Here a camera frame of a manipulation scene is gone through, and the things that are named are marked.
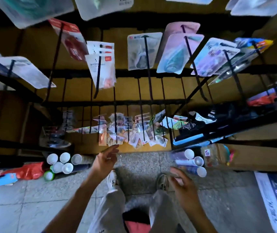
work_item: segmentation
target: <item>black metal rack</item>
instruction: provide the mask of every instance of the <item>black metal rack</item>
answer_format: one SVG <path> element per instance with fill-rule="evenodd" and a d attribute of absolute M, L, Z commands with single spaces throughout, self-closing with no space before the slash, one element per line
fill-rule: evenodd
<path fill-rule="evenodd" d="M 124 101 L 117 101 L 116 97 L 115 97 L 115 88 L 114 90 L 114 100 L 113 101 L 93 101 L 93 98 L 96 98 L 98 90 L 99 90 L 99 86 L 98 83 L 96 85 L 96 92 L 95 94 L 93 94 L 93 81 L 91 81 L 91 89 L 90 89 L 90 101 L 64 101 L 64 95 L 65 95 L 65 91 L 66 91 L 66 83 L 68 79 L 77 77 L 77 78 L 91 78 L 90 72 L 89 70 L 56 70 L 55 66 L 56 66 L 56 62 L 57 62 L 57 58 L 58 58 L 58 54 L 59 54 L 59 48 L 61 45 L 61 35 L 62 35 L 62 31 L 63 31 L 63 27 L 61 27 L 60 30 L 60 34 L 59 34 L 59 38 L 56 44 L 56 51 L 55 51 L 55 57 L 54 57 L 54 61 L 53 61 L 53 65 L 52 65 L 52 69 L 50 71 L 50 77 L 49 77 L 49 86 L 47 89 L 47 94 L 46 94 L 46 98 L 45 100 L 42 100 L 39 96 L 36 95 L 36 93 L 31 92 L 30 90 L 28 90 L 27 88 L 25 88 L 24 86 L 22 86 L 20 83 L 18 83 L 15 79 L 12 79 L 10 77 L 5 77 L 5 76 L 1 76 L 0 75 L 0 81 L 5 83 L 8 86 L 13 87 L 14 89 L 17 90 L 17 93 L 23 95 L 24 98 L 27 98 L 29 101 L 31 102 L 39 102 L 41 103 L 43 106 L 53 110 L 53 111 L 58 111 L 59 116 L 61 116 L 60 111 L 57 108 L 61 108 L 61 111 L 63 111 L 63 108 L 71 108 L 71 107 L 82 107 L 82 127 L 83 127 L 83 122 L 84 122 L 84 108 L 85 107 L 90 107 L 90 127 L 91 127 L 91 118 L 92 118 L 92 107 L 94 106 L 98 106 L 99 107 L 99 114 L 101 114 L 101 107 L 102 106 L 108 106 L 108 105 L 113 105 L 114 106 L 114 114 L 115 114 L 115 132 L 117 131 L 117 124 L 116 124 L 116 113 L 117 113 L 117 109 L 116 107 L 119 105 L 126 105 L 127 106 L 127 116 L 129 116 L 129 112 L 128 112 L 128 106 L 129 105 L 139 105 L 141 108 L 141 115 L 143 117 L 143 111 L 142 111 L 142 105 L 149 105 L 150 109 L 151 109 L 151 113 L 152 113 L 152 105 L 159 105 L 160 107 L 162 105 L 164 105 L 164 108 L 167 108 L 167 105 L 180 105 L 179 108 L 172 114 L 168 114 L 168 111 L 166 109 L 166 116 L 173 116 L 176 113 L 181 112 L 182 110 L 187 111 L 187 115 L 188 115 L 188 108 L 187 108 L 187 104 L 188 102 L 190 102 L 191 98 L 199 91 L 201 97 L 205 100 L 205 101 L 210 101 L 212 105 L 214 105 L 214 100 L 212 98 L 211 92 L 210 92 L 210 88 L 207 84 L 207 81 L 209 80 L 210 77 L 205 77 L 202 78 L 202 80 L 199 79 L 199 76 L 197 74 L 197 70 L 194 64 L 194 57 L 193 54 L 190 50 L 189 44 L 188 44 L 188 40 L 187 38 L 185 38 L 186 44 L 187 44 L 187 49 L 189 51 L 189 55 L 190 55 L 190 61 L 193 65 L 194 68 L 194 72 L 195 72 L 195 76 L 191 75 L 191 69 L 184 69 L 183 73 L 180 75 L 176 75 L 176 74 L 168 74 L 168 73 L 162 73 L 162 74 L 157 74 L 155 72 L 155 70 L 150 69 L 149 68 L 149 64 L 148 64 L 148 69 L 146 70 L 142 70 L 142 71 L 127 71 L 127 70 L 116 70 L 116 77 L 132 77 L 132 78 L 136 78 L 138 80 L 138 88 L 139 88 L 139 100 L 124 100 Z M 103 31 L 101 31 L 101 40 L 103 39 Z M 146 38 L 145 38 L 145 48 L 146 48 L 146 55 L 148 56 L 148 48 L 147 48 L 147 44 L 146 44 Z M 249 72 L 249 73 L 253 73 L 253 74 L 258 74 L 259 77 L 261 78 L 261 82 L 263 84 L 263 88 L 265 91 L 267 91 L 267 86 L 265 85 L 264 81 L 262 80 L 262 74 L 266 74 L 268 79 L 270 80 L 270 82 L 274 85 L 276 92 L 277 92 L 277 86 L 275 85 L 275 82 L 273 81 L 273 78 L 270 76 L 270 70 L 272 73 L 276 73 L 277 72 L 277 66 L 267 66 L 265 63 L 264 58 L 262 57 L 261 53 L 257 50 L 257 53 L 259 55 L 259 58 L 262 62 L 262 65 L 260 66 L 250 66 L 248 69 L 245 69 L 243 71 L 243 73 L 245 72 Z M 240 85 L 240 81 L 238 76 L 236 75 L 236 73 L 233 70 L 231 61 L 229 58 L 227 58 L 228 63 L 230 65 L 230 69 L 231 72 L 233 74 L 233 77 L 235 79 L 237 88 L 239 90 L 239 93 L 242 97 L 242 100 L 244 102 L 246 102 L 246 98 L 245 95 L 243 93 L 243 89 Z M 98 70 L 98 78 L 97 78 L 97 82 L 99 82 L 99 76 L 100 76 L 100 65 L 99 64 L 99 70 Z M 141 77 L 148 77 L 148 81 L 149 81 L 149 93 L 150 93 L 150 100 L 142 100 L 141 99 L 141 91 L 140 91 L 140 84 L 139 84 L 139 78 Z M 156 78 L 160 78 L 161 79 L 161 83 L 162 83 L 162 92 L 163 92 L 163 99 L 161 100 L 154 100 L 153 96 L 152 96 L 152 85 L 151 85 L 151 77 L 156 77 Z M 164 91 L 164 86 L 163 86 L 163 78 L 164 77 L 176 77 L 176 78 L 180 78 L 181 79 L 181 84 L 182 84 L 182 89 L 183 89 L 183 93 L 184 93 L 184 98 L 181 99 L 166 99 L 165 98 L 165 91 Z M 185 88 L 184 88 L 184 83 L 183 83 L 183 77 L 195 77 L 198 86 L 190 93 L 190 95 L 188 97 L 186 97 L 185 94 Z M 56 102 L 56 101 L 49 101 L 49 97 L 50 97 L 50 91 L 51 91 L 51 84 L 54 78 L 65 78 L 65 83 L 64 83 L 64 87 L 63 87 L 63 95 L 62 95 L 62 101 L 61 102 Z M 206 84 L 207 88 L 208 88 L 208 92 L 209 92 L 209 99 L 204 95 L 202 87 Z M 255 118 L 255 119 L 250 119 L 248 121 L 243 121 L 241 123 L 238 124 L 234 124 L 234 125 L 230 125 L 227 127 L 224 127 L 222 129 L 219 129 L 218 127 L 213 127 L 213 126 L 207 126 L 204 129 L 204 137 L 195 139 L 191 142 L 188 142 L 186 144 L 183 144 L 181 146 L 189 146 L 189 145 L 193 145 L 193 144 L 198 144 L 200 142 L 203 141 L 207 141 L 210 139 L 214 139 L 214 138 L 218 138 L 218 137 L 222 137 L 222 136 L 227 136 L 233 133 L 237 133 L 239 131 L 243 131 L 246 129 L 250 129 L 250 128 L 254 128 L 257 126 L 261 126 L 261 125 L 265 125 L 265 124 L 269 124 L 269 123 L 273 123 L 277 121 L 277 110 L 271 113 L 266 114 L 263 117 L 260 118 Z M 170 135 L 170 139 L 171 139 L 171 144 L 172 144 L 172 148 L 174 149 L 173 146 L 173 140 L 175 139 L 175 134 L 174 134 L 174 130 L 173 129 L 169 129 L 169 135 Z M 32 149 L 32 150 L 39 150 L 39 151 L 47 151 L 47 152 L 55 152 L 55 153 L 60 153 L 63 150 L 61 149 L 52 149 L 52 148 L 45 148 L 45 147 L 27 147 L 26 144 L 21 144 L 21 143 L 10 143 L 9 141 L 1 141 L 0 140 L 0 147 L 3 148 L 17 148 L 17 149 Z"/>

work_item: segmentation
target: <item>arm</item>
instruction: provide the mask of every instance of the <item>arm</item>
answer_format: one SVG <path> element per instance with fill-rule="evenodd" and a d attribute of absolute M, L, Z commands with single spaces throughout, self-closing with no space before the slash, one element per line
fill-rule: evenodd
<path fill-rule="evenodd" d="M 44 233 L 75 233 L 77 231 L 92 193 L 101 181 L 108 176 L 117 161 L 118 146 L 113 145 L 96 156 L 86 180 L 47 225 L 43 231 Z"/>
<path fill-rule="evenodd" d="M 171 167 L 170 172 L 179 176 L 183 181 L 183 185 L 180 185 L 175 177 L 169 177 L 169 182 L 175 190 L 176 198 L 196 231 L 198 233 L 217 233 L 200 204 L 194 182 L 178 168 Z"/>

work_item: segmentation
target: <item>red plastic bag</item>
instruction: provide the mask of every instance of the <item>red plastic bag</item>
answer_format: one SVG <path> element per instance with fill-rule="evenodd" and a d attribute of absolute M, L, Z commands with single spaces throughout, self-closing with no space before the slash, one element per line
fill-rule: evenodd
<path fill-rule="evenodd" d="M 24 164 L 23 167 L 14 168 L 2 172 L 2 175 L 7 173 L 15 173 L 18 179 L 33 180 L 38 179 L 45 173 L 43 170 L 43 162 Z"/>

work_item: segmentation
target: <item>white sneaker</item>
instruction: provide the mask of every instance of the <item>white sneaker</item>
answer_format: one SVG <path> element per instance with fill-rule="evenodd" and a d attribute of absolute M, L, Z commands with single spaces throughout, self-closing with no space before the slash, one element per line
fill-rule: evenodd
<path fill-rule="evenodd" d="M 159 174 L 159 176 L 157 177 L 157 181 L 156 181 L 156 189 L 169 191 L 169 179 L 166 174 L 164 174 L 164 173 Z"/>
<path fill-rule="evenodd" d="M 115 186 L 118 185 L 118 180 L 115 169 L 113 169 L 107 176 L 107 185 L 109 190 L 116 189 Z"/>

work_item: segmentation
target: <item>tiled floor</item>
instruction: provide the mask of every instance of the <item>tiled floor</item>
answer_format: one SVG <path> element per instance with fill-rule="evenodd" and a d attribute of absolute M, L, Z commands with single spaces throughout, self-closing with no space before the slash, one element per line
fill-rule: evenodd
<path fill-rule="evenodd" d="M 160 172 L 172 165 L 167 153 L 123 154 L 116 163 L 121 187 L 126 195 L 126 210 L 148 206 L 156 190 Z M 67 178 L 44 182 L 42 179 L 18 181 L 0 187 L 0 232 L 39 233 L 79 187 L 88 171 Z M 200 201 L 219 233 L 273 233 L 262 197 L 252 172 L 208 170 L 207 177 L 192 176 Z M 77 232 L 87 232 L 95 210 L 107 193 L 103 181 L 93 193 Z M 187 233 L 194 227 L 170 192 L 181 224 Z"/>

